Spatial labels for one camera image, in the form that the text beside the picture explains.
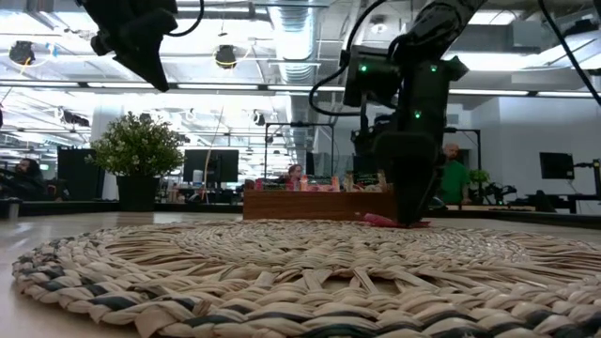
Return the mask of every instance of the potted plant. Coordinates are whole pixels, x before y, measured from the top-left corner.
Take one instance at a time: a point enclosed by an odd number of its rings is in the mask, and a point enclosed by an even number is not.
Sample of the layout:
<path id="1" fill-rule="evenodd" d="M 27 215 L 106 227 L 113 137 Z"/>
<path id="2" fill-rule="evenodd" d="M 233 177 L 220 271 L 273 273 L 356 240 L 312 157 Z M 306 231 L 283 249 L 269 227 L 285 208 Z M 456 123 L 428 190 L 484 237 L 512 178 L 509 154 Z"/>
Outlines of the potted plant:
<path id="1" fill-rule="evenodd" d="M 89 160 L 116 176 L 123 211 L 152 211 L 159 177 L 183 163 L 181 142 L 169 125 L 129 112 L 91 143 L 96 158 Z"/>
<path id="2" fill-rule="evenodd" d="M 479 187 L 481 184 L 484 185 L 488 182 L 490 182 L 490 175 L 486 170 L 470 170 L 470 185 L 476 192 L 474 197 L 471 198 L 474 204 L 481 205 L 484 202 L 485 197 L 480 195 Z"/>

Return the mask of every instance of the man in green shirt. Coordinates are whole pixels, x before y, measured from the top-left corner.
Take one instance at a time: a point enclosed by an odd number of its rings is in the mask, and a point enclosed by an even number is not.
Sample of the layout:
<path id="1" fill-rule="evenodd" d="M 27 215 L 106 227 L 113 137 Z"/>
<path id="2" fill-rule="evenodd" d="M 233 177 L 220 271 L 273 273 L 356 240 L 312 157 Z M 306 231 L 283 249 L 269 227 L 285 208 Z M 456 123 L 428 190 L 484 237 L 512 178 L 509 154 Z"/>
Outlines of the man in green shirt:
<path id="1" fill-rule="evenodd" d="M 468 194 L 470 174 L 468 169 L 456 160 L 459 155 L 459 146 L 456 144 L 445 145 L 444 154 L 447 156 L 447 162 L 444 165 L 444 174 L 440 184 L 440 198 L 446 204 L 470 203 Z"/>

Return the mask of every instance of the round woven mat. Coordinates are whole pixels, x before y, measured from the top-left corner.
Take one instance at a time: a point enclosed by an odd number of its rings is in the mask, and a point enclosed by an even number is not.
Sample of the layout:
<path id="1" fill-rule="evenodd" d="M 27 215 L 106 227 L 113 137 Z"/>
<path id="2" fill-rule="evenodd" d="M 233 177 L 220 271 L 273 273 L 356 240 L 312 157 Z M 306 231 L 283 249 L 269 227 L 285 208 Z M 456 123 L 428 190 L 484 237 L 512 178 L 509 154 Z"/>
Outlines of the round woven mat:
<path id="1" fill-rule="evenodd" d="M 601 249 L 364 223 L 120 227 L 14 263 L 25 294 L 142 337 L 601 337 Z"/>

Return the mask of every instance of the pink object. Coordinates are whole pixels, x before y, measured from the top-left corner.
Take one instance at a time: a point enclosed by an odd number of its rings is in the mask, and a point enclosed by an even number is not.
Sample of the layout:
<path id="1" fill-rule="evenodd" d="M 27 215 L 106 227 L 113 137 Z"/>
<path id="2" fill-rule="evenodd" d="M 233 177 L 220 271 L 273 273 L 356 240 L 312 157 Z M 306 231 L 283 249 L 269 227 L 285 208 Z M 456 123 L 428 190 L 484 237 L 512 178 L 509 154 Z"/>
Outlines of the pink object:
<path id="1" fill-rule="evenodd" d="M 370 213 L 365 214 L 365 216 L 363 216 L 363 220 L 376 227 L 407 227 L 406 225 L 399 224 L 389 218 Z M 417 222 L 412 224 L 410 227 L 427 227 L 429 224 L 430 222 Z"/>

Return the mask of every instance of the woven rug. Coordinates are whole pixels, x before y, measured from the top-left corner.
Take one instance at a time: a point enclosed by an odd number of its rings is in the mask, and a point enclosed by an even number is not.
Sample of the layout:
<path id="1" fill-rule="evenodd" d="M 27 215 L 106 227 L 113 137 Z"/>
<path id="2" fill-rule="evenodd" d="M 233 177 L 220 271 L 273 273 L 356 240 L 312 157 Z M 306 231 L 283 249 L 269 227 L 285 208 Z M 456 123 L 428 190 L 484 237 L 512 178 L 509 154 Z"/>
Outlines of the woven rug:
<path id="1" fill-rule="evenodd" d="M 601 249 L 491 230 L 119 227 L 14 263 L 20 291 L 168 337 L 601 337 Z"/>

